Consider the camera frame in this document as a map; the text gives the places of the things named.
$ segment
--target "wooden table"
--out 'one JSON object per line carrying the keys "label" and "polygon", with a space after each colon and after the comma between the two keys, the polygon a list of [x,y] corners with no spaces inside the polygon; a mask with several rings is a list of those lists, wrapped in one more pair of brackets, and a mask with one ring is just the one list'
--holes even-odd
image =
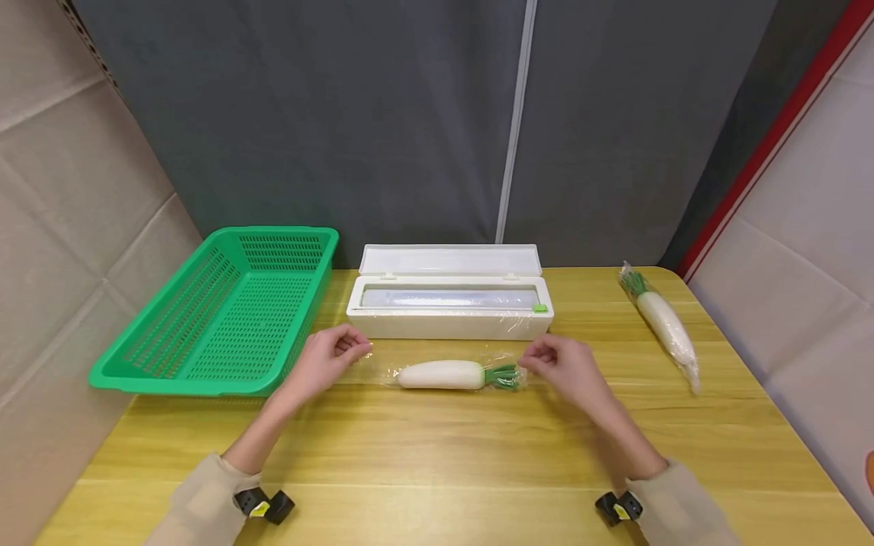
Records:
{"label": "wooden table", "polygon": [[[589,342],[643,431],[715,496],[745,544],[867,544],[871,535],[673,273],[643,268],[695,343],[703,391],[628,302],[613,268],[546,270],[551,331]],[[337,271],[316,328],[345,320],[355,272]],[[619,472],[582,416],[539,381],[520,393],[402,391],[386,371],[442,358],[519,355],[524,342],[377,340],[372,356],[288,427],[264,487],[297,502],[239,544],[644,544],[593,501]],[[252,399],[139,397],[37,541],[139,544],[209,452],[258,411]]]}

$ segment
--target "white dispenser box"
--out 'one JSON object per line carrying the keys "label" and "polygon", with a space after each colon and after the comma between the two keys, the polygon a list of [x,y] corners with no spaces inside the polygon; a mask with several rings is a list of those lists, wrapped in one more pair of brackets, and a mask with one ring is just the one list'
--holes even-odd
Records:
{"label": "white dispenser box", "polygon": [[370,338],[532,340],[555,316],[536,245],[366,245],[358,272]]}

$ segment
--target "hand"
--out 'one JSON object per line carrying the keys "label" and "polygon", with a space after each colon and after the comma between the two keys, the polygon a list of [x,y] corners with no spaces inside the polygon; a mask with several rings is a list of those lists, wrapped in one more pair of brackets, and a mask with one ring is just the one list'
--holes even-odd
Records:
{"label": "hand", "polygon": [[525,350],[519,365],[545,379],[597,425],[606,425],[619,401],[604,380],[592,349],[567,337],[543,334]]}
{"label": "hand", "polygon": [[327,390],[370,350],[367,338],[349,324],[316,332],[307,338],[291,373],[271,398],[296,409]]}

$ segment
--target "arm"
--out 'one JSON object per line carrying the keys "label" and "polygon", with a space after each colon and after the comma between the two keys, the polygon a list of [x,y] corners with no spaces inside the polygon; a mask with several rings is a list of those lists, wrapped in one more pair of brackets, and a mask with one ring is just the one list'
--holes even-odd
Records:
{"label": "arm", "polygon": [[170,498],[170,512],[145,544],[233,544],[246,522],[233,496],[259,485],[261,469],[288,421],[370,348],[367,338],[348,324],[311,335],[255,420],[221,457],[208,456],[180,484]]}
{"label": "arm", "polygon": [[549,382],[588,415],[627,462],[628,489],[643,505],[637,522],[653,546],[740,544],[719,506],[683,465],[649,443],[598,370],[584,343],[541,335],[519,365]]}

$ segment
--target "green radish stem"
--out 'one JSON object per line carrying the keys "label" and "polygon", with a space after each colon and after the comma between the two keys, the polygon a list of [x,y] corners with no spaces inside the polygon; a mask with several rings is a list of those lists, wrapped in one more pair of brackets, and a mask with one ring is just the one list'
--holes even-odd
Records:
{"label": "green radish stem", "polygon": [[619,278],[619,282],[622,283],[622,287],[625,288],[626,292],[633,295],[635,298],[644,292],[649,292],[646,279],[636,271],[627,271],[623,273]]}
{"label": "green radish stem", "polygon": [[519,369],[515,364],[486,369],[485,373],[486,384],[506,390],[518,390],[519,388]]}

